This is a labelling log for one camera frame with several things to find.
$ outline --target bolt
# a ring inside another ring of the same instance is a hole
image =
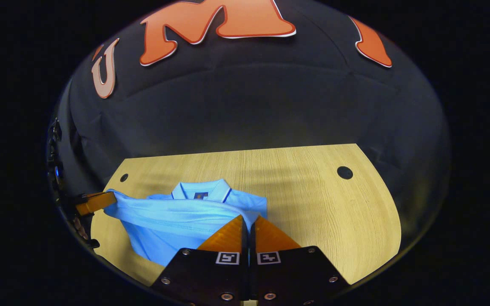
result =
[[[234,298],[231,294],[223,294],[220,296],[223,300],[232,300]]]
[[[273,300],[274,298],[276,298],[276,296],[277,296],[276,294],[269,293],[269,294],[264,295],[264,298],[266,300]]]

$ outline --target black fabric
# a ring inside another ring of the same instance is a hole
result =
[[[347,15],[311,1],[277,4],[296,35],[224,39],[214,32],[221,11],[198,45],[168,29],[177,51],[148,67],[139,62],[145,29],[137,20],[101,49],[120,39],[108,99],[95,91],[94,51],[88,54],[61,101],[72,120],[66,125],[76,127],[73,154],[63,158],[72,192],[101,190],[126,158],[357,143],[395,200],[401,250],[412,246],[436,215],[449,177],[449,135],[436,93],[385,37],[392,68],[359,54]],[[67,159],[81,170],[72,174]]]

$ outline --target table surface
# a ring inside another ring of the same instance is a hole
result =
[[[353,172],[350,179],[337,173]],[[128,174],[121,182],[120,178]],[[302,247],[318,246],[348,283],[372,273],[399,250],[400,219],[387,186],[356,144],[284,147],[125,159],[105,190],[134,198],[170,194],[179,182],[224,179],[265,196],[268,220]],[[164,267],[132,249],[118,219],[95,212],[95,252],[150,286]]]

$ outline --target orange letter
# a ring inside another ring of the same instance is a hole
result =
[[[387,68],[392,67],[393,61],[391,61],[387,55],[387,52],[385,52],[385,47],[383,46],[383,42],[381,42],[379,35],[377,35],[373,29],[367,25],[364,25],[360,21],[352,17],[349,18],[351,21],[353,21],[360,35],[360,40],[354,44],[358,52],[370,60],[373,60],[374,62],[377,62],[378,64],[381,64]]]
[[[220,37],[287,37],[296,33],[296,27],[282,19],[273,0],[178,2],[154,12],[141,22],[146,24],[141,64],[154,64],[175,52],[177,42],[167,40],[166,27],[193,45],[202,42],[220,9],[224,9],[225,14],[224,23],[217,28]]]
[[[113,43],[111,43],[107,50],[103,53],[105,55],[105,69],[107,70],[107,80],[105,83],[101,81],[100,76],[100,62],[102,56],[100,56],[92,67],[92,76],[94,78],[94,87],[96,88],[97,95],[106,99],[113,93],[115,84],[115,73],[114,73],[114,46],[118,43],[120,39],[117,38]]]

